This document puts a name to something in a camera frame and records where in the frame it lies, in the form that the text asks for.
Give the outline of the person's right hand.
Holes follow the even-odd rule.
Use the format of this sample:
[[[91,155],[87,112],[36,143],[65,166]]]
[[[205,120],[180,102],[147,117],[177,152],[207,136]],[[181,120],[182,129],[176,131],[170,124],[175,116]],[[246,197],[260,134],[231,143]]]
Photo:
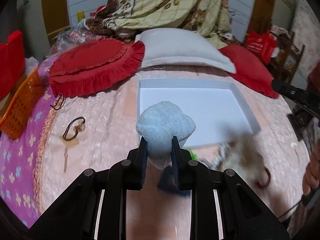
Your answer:
[[[303,194],[307,196],[319,186],[319,153],[313,152],[303,177]]]

